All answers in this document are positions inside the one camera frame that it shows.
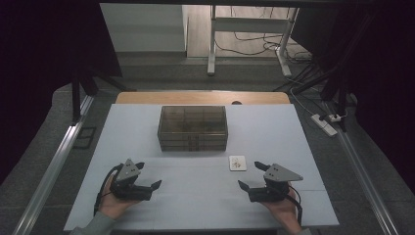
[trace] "power strip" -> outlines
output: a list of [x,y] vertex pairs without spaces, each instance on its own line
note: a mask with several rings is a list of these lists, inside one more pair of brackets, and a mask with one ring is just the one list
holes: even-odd
[[311,116],[311,119],[314,120],[314,122],[320,126],[328,134],[330,137],[335,136],[337,134],[337,131],[324,119],[320,120],[320,115],[313,115]]

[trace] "metal rail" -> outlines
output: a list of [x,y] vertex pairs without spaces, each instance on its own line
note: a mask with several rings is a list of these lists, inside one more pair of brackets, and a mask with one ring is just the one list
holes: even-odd
[[56,179],[61,172],[76,136],[82,127],[82,124],[85,122],[86,114],[88,113],[93,100],[94,98],[90,96],[86,96],[83,100],[81,104],[81,117],[79,122],[76,125],[69,127],[61,145],[43,174],[36,191],[31,197],[30,202],[28,203],[18,225],[16,226],[15,231],[13,232],[14,235],[25,235],[31,232],[31,229],[42,211]]
[[386,207],[381,195],[373,184],[369,173],[366,170],[359,154],[355,150],[352,141],[348,137],[346,132],[343,132],[340,128],[337,128],[339,140],[343,145],[350,165],[354,170],[354,173],[360,182],[363,192],[372,206],[372,210],[377,217],[382,230],[386,235],[398,235],[396,225],[392,219],[392,216]]

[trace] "sleeve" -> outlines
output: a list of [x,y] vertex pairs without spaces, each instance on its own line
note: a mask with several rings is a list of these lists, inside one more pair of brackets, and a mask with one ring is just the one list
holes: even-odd
[[300,233],[296,235],[312,235],[309,228],[302,230]]
[[110,235],[114,228],[115,220],[97,211],[94,218],[84,228],[75,227],[70,235]]

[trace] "human hand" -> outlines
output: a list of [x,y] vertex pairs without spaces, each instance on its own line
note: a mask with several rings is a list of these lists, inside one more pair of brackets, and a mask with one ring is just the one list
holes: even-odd
[[132,205],[140,203],[140,201],[125,201],[116,198],[110,190],[113,177],[113,175],[109,177],[104,191],[102,192],[103,196],[101,198],[99,211],[112,219],[118,219],[124,214],[125,210]]
[[[296,198],[292,188],[290,188],[289,196],[293,199]],[[301,232],[301,226],[297,221],[296,205],[288,199],[279,202],[261,202],[261,204],[269,209],[274,218],[284,226],[287,232],[290,234]]]

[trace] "table leg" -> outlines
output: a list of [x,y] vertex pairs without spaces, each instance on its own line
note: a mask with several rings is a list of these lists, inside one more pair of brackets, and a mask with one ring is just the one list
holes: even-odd
[[214,44],[214,35],[215,35],[215,24],[216,24],[216,6],[211,6],[210,10],[210,46],[208,53],[207,61],[207,75],[214,75],[214,61],[215,61],[215,44]]
[[287,42],[288,39],[290,38],[291,35],[291,31],[293,29],[293,25],[294,22],[296,20],[296,16],[297,16],[297,12],[298,12],[298,8],[294,8],[293,12],[291,13],[290,17],[288,18],[287,21],[287,27],[286,30],[284,32],[283,38],[281,40],[281,45],[279,47],[277,47],[277,57],[278,57],[278,61],[280,62],[281,65],[281,69],[283,71],[283,75],[286,77],[291,77],[291,71],[290,68],[287,65],[287,60],[284,57],[284,52],[287,50]]

